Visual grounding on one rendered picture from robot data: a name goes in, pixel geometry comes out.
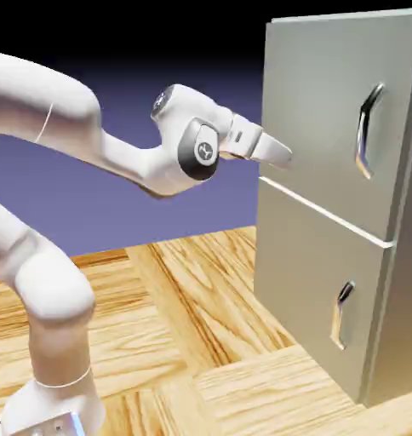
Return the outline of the grey painted cabinet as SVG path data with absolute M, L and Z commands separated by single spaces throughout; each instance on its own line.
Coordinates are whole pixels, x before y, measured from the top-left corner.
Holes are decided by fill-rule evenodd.
M 260 178 L 267 178 L 293 198 L 320 211 L 354 232 L 381 240 L 362 228 L 330 213 L 318 204 L 303 198 L 277 181 L 277 175 L 289 171 L 260 166 Z M 392 253 L 386 266 L 386 277 L 378 292 L 373 325 L 373 340 L 365 378 L 363 400 L 366 406 L 412 392 L 412 133 L 401 192 L 398 201 L 392 243 Z

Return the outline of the grey cabinet door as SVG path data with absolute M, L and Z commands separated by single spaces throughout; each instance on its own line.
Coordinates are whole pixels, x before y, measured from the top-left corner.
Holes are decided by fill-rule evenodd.
M 255 296 L 355 401 L 363 400 L 377 296 L 392 243 L 354 232 L 259 180 Z M 346 281 L 341 351 L 330 339 L 335 298 Z
M 370 114 L 367 180 L 355 164 Z M 275 20 L 266 28 L 262 123 L 293 153 L 277 181 L 375 237 L 393 237 L 412 133 L 412 9 Z

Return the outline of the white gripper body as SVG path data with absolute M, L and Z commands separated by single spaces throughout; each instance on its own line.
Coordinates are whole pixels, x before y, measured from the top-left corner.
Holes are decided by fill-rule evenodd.
M 262 132 L 251 154 L 251 159 L 276 168 L 285 169 L 289 166 L 292 156 L 293 153 L 287 146 L 268 133 Z

